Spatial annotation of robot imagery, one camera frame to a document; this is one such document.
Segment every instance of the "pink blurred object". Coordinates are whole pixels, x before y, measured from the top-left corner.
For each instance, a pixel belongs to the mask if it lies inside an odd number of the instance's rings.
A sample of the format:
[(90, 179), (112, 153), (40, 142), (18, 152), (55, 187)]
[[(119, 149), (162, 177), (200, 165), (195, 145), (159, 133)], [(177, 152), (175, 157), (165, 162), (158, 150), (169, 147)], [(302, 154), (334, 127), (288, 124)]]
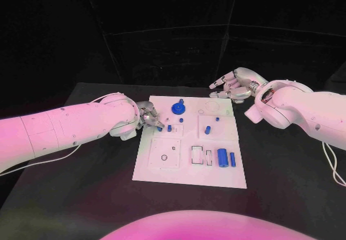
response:
[(250, 216), (220, 211), (172, 211), (149, 216), (102, 240), (314, 240), (298, 231)]

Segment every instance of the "white pegboard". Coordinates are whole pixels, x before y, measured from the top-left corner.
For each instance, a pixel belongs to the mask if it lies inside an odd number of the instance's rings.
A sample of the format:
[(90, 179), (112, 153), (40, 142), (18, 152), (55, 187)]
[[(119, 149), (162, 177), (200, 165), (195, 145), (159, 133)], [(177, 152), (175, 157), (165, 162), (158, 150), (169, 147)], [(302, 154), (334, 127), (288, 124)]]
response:
[[(187, 111), (177, 115), (172, 105), (181, 99)], [(233, 101), (174, 96), (151, 96), (149, 100), (159, 112), (165, 129), (162, 132), (156, 127), (143, 129), (133, 180), (246, 189)], [(213, 127), (210, 135), (204, 129), (207, 124)], [(168, 132), (168, 125), (172, 125), (172, 132)], [(194, 164), (192, 146), (203, 147), (204, 164)], [(220, 167), (218, 149), (223, 148), (227, 149), (228, 162), (230, 153), (234, 152), (237, 167)], [(207, 151), (211, 151), (213, 165), (208, 165)]]

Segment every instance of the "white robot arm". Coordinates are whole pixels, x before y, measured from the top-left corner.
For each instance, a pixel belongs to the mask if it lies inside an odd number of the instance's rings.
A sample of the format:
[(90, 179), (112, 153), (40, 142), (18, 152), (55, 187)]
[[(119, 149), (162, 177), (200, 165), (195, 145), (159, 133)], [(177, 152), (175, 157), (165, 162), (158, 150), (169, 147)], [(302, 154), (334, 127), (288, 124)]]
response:
[(100, 139), (110, 133), (123, 140), (145, 124), (165, 127), (154, 103), (112, 93), (100, 102), (0, 120), (0, 172), (17, 164)]
[(263, 119), (277, 128), (298, 124), (308, 135), (346, 150), (346, 96), (334, 92), (315, 92), (290, 80), (269, 82), (253, 70), (240, 67), (210, 86), (224, 84), (224, 91), (213, 98), (231, 98), (236, 103), (254, 96), (254, 105), (246, 112), (257, 124)]

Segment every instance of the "robotic hand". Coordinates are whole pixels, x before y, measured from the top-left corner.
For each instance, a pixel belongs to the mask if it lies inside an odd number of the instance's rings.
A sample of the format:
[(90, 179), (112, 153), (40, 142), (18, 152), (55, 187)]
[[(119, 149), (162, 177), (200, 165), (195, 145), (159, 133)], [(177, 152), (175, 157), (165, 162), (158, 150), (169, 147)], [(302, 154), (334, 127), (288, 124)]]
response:
[(128, 140), (145, 125), (165, 127), (151, 101), (112, 93), (90, 103), (0, 120), (0, 172), (17, 164), (112, 136)]
[(269, 82), (253, 70), (240, 67), (223, 76), (210, 88), (224, 84), (213, 98), (231, 98), (236, 103), (254, 96), (246, 115), (257, 124), (263, 119), (277, 128), (298, 124), (308, 135), (346, 150), (346, 96), (315, 92), (290, 80)]

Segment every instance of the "blue screw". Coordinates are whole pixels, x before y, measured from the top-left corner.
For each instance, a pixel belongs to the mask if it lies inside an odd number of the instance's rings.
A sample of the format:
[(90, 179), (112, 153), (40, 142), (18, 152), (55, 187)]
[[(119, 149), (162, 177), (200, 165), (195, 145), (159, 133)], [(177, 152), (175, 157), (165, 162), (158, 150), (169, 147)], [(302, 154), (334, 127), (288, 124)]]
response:
[(210, 134), (211, 133), (211, 126), (207, 126), (207, 129), (205, 129), (205, 134)]

